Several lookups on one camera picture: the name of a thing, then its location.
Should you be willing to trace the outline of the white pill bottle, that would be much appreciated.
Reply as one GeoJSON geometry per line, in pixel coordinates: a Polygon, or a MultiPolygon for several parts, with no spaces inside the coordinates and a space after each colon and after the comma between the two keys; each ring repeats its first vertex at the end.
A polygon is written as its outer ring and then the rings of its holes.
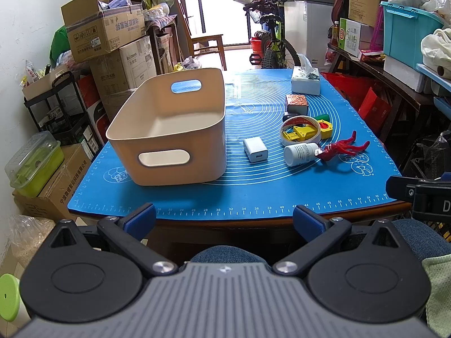
{"type": "Polygon", "coordinates": [[[314,161],[320,148],[316,143],[298,143],[286,146],[284,161],[288,167],[298,166],[314,161]]]}

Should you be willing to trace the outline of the red figurine toy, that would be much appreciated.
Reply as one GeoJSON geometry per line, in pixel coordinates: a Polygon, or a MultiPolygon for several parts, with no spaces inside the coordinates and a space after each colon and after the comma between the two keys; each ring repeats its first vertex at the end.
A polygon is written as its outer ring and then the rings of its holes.
{"type": "Polygon", "coordinates": [[[357,133],[354,130],[350,138],[336,141],[335,143],[329,143],[325,147],[315,150],[315,157],[323,162],[328,162],[338,155],[356,156],[366,151],[370,142],[366,141],[361,146],[354,145],[356,134],[357,133]]]}

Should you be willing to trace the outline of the yellow toy launcher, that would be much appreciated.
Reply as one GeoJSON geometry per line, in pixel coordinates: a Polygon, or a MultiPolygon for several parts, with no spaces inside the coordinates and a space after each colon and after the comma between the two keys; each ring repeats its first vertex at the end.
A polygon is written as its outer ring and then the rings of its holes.
{"type": "Polygon", "coordinates": [[[313,139],[317,134],[320,134],[321,140],[331,138],[333,135],[333,125],[327,121],[318,121],[320,125],[320,132],[311,124],[293,125],[282,132],[282,136],[287,141],[307,141],[313,139]]]}

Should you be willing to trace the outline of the white power adapter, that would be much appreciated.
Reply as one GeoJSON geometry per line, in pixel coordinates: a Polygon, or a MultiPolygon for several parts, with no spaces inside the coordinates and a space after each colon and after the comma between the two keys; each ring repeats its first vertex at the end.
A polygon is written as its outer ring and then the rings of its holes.
{"type": "Polygon", "coordinates": [[[250,163],[264,162],[268,158],[268,150],[260,137],[250,137],[243,141],[244,149],[250,163]]]}

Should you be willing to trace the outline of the beige plastic storage bin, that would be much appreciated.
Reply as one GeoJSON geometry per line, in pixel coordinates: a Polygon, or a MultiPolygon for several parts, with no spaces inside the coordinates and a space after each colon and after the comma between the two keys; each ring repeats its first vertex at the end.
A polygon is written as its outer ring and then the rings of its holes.
{"type": "Polygon", "coordinates": [[[210,182],[226,171],[225,102],[219,69],[157,75],[127,99],[106,137],[138,185],[210,182]]]}

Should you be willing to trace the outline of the tape roll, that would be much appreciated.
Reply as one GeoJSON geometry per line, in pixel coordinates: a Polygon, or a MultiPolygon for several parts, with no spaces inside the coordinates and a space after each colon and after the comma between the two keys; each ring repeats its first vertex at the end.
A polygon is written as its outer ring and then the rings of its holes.
{"type": "Polygon", "coordinates": [[[284,146],[319,143],[321,141],[320,124],[316,119],[305,115],[291,117],[280,127],[280,141],[284,146]]]}

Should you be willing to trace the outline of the black earbuds case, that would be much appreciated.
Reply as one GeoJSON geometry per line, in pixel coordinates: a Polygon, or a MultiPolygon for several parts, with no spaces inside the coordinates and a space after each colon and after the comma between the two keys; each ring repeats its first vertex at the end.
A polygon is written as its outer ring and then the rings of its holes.
{"type": "Polygon", "coordinates": [[[282,122],[285,122],[293,117],[299,116],[298,113],[290,113],[290,112],[284,112],[282,117],[282,122]]]}

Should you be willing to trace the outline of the glitter top black box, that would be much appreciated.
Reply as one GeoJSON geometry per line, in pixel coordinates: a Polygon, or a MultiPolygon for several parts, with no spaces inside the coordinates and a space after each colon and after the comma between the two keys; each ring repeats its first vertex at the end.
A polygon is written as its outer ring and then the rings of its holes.
{"type": "Polygon", "coordinates": [[[289,94],[285,97],[286,111],[291,114],[307,115],[309,104],[305,95],[289,94]]]}

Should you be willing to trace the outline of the floor cardboard box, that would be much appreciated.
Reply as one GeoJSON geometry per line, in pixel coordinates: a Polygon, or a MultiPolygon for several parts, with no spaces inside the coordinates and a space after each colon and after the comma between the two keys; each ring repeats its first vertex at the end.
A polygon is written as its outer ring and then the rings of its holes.
{"type": "Polygon", "coordinates": [[[12,192],[16,205],[25,215],[53,221],[76,219],[67,205],[89,169],[91,160],[81,144],[63,146],[62,151],[64,161],[37,197],[28,198],[17,191],[12,192]]]}

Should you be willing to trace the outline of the blue silicone mat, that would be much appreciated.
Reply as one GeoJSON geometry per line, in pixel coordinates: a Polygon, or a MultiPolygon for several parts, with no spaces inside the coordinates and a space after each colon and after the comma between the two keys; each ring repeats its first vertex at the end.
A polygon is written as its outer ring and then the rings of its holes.
{"type": "Polygon", "coordinates": [[[122,217],[152,203],[161,219],[237,221],[286,217],[306,205],[319,214],[390,203],[385,191],[398,169],[381,142],[352,106],[327,82],[309,96],[308,112],[328,114],[334,141],[351,137],[370,142],[356,157],[336,156],[326,163],[288,167],[279,130],[290,70],[250,70],[225,77],[226,156],[224,175],[206,184],[142,187],[134,184],[111,146],[104,146],[68,203],[76,214],[122,217]],[[243,141],[260,137],[268,150],[264,162],[250,163],[243,141]]]}

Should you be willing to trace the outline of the wooden side table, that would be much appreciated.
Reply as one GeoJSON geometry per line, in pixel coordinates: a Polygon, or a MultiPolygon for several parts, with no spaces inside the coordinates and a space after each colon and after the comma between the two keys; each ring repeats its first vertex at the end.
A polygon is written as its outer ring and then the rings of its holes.
{"type": "Polygon", "coordinates": [[[415,90],[412,90],[409,86],[402,83],[402,81],[385,72],[381,66],[370,65],[358,61],[356,57],[349,55],[347,52],[331,43],[328,43],[327,46],[337,54],[337,56],[333,60],[333,64],[331,65],[330,72],[338,72],[340,62],[346,61],[344,69],[342,70],[343,72],[349,71],[351,64],[358,66],[361,70],[365,70],[367,74],[373,76],[376,80],[378,80],[381,85],[385,85],[392,91],[396,92],[417,112],[419,112],[423,108],[433,108],[435,106],[433,96],[424,95],[422,93],[416,92],[415,90]]]}

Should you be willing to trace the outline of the red bag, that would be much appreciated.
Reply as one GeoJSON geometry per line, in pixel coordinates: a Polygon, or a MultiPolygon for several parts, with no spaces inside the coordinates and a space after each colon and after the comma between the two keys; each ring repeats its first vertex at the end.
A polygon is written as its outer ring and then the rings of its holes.
{"type": "Polygon", "coordinates": [[[384,99],[377,96],[370,88],[358,110],[361,119],[373,133],[378,133],[391,110],[391,106],[384,99]]]}

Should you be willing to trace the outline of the bag of grain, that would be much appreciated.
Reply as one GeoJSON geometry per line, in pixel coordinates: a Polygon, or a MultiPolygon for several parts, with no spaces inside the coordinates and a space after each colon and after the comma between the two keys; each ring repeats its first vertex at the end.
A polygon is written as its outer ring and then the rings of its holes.
{"type": "Polygon", "coordinates": [[[26,268],[54,228],[55,222],[47,218],[17,214],[9,218],[8,224],[11,230],[12,253],[26,268]]]}

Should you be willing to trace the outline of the green lidded container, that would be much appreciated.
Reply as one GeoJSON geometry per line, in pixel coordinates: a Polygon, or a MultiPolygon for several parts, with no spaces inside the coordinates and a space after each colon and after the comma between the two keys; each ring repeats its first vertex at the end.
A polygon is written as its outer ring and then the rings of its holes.
{"type": "Polygon", "coordinates": [[[33,135],[5,165],[10,186],[20,195],[37,197],[64,161],[64,154],[49,131],[33,135]]]}

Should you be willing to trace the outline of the black metal rack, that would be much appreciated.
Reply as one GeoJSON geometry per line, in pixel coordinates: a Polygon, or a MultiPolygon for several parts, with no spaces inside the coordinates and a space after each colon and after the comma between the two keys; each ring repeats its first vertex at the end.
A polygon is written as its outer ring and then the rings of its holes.
{"type": "Polygon", "coordinates": [[[23,89],[24,105],[38,131],[48,131],[62,146],[79,144],[89,159],[102,145],[75,76],[68,70],[50,73],[23,89]]]}

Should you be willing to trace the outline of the green lid white cup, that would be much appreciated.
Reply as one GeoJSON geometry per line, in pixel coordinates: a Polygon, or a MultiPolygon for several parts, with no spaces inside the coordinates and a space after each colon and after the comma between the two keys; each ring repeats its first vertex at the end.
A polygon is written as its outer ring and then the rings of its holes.
{"type": "Polygon", "coordinates": [[[19,291],[20,279],[5,273],[0,278],[0,314],[10,324],[21,328],[30,316],[21,299],[19,291]]]}

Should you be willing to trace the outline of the white tissue box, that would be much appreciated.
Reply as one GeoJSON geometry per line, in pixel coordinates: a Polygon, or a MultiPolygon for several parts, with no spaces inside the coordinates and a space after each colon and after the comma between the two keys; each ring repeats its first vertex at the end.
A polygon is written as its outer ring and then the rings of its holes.
{"type": "Polygon", "coordinates": [[[320,95],[320,72],[304,54],[297,54],[300,63],[293,68],[291,91],[303,95],[320,95]]]}

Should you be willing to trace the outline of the large stacked cardboard box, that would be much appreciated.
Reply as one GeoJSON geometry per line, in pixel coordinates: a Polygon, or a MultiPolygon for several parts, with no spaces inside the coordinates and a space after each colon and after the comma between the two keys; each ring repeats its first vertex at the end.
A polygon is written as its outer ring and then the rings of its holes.
{"type": "Polygon", "coordinates": [[[111,121],[136,88],[157,75],[147,35],[110,54],[90,59],[89,66],[111,121]]]}

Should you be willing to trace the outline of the teal storage bin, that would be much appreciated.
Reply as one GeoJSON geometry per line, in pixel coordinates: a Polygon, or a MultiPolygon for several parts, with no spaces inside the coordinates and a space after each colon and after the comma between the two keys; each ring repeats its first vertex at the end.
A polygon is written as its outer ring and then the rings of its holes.
{"type": "Polygon", "coordinates": [[[420,8],[380,2],[383,7],[384,54],[412,69],[422,63],[421,41],[446,25],[438,15],[420,8]]]}

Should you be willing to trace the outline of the green white carton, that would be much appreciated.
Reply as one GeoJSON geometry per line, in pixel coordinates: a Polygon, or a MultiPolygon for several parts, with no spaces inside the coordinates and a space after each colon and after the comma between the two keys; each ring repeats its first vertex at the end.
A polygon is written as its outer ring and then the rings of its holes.
{"type": "Polygon", "coordinates": [[[359,55],[361,29],[362,25],[359,22],[340,18],[338,47],[357,57],[359,55]]]}

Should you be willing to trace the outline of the green bicycle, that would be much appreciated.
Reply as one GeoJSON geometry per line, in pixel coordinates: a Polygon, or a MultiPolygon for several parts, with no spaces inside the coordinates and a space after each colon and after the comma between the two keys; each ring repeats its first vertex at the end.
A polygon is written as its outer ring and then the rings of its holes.
{"type": "Polygon", "coordinates": [[[284,19],[279,8],[288,0],[233,0],[243,5],[243,10],[256,24],[267,30],[258,31],[261,40],[260,59],[255,63],[262,69],[284,69],[301,66],[296,50],[285,38],[284,19]]]}

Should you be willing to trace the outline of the wooden chair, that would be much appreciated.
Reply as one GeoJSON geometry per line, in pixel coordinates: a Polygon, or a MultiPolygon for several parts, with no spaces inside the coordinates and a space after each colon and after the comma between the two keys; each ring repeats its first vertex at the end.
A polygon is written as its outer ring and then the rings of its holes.
{"type": "Polygon", "coordinates": [[[199,57],[207,54],[218,54],[223,70],[227,70],[226,55],[221,34],[203,35],[195,37],[190,31],[187,13],[181,0],[176,0],[178,12],[182,19],[182,26],[187,39],[187,46],[191,57],[199,57]]]}

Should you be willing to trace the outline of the top cardboard box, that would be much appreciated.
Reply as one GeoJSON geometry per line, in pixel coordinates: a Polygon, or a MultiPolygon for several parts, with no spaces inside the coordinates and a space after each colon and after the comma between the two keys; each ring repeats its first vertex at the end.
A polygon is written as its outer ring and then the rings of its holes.
{"type": "Polygon", "coordinates": [[[146,32],[142,0],[72,0],[61,13],[78,63],[109,54],[146,32]]]}

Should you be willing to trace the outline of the white freezer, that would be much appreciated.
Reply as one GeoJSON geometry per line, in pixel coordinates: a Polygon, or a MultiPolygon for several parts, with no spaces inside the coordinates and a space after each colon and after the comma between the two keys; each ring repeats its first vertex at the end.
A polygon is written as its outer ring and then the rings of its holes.
{"type": "Polygon", "coordinates": [[[326,50],[334,0],[288,0],[284,3],[285,37],[312,66],[328,70],[326,50]]]}

